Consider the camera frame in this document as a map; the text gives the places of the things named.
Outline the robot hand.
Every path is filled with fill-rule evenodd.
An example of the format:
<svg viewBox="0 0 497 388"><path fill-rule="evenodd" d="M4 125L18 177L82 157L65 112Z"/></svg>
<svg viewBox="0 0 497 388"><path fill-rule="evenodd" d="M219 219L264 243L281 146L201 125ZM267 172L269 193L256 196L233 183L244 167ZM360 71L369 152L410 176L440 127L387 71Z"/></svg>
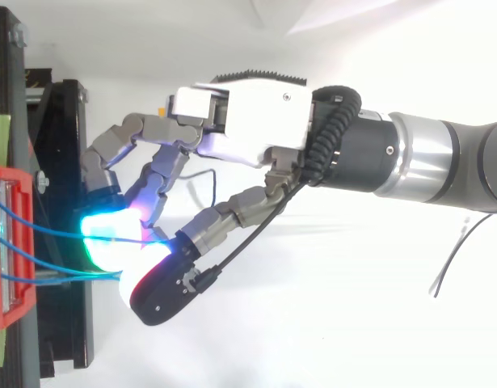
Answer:
<svg viewBox="0 0 497 388"><path fill-rule="evenodd" d="M267 224L297 191L312 102L302 79L231 74L180 87L163 115L128 114L82 153L84 247L98 269L118 274L120 296L145 325L174 318L216 281L220 268L201 271L198 259L232 231ZM168 238L156 221L192 154L268 173Z"/></svg>

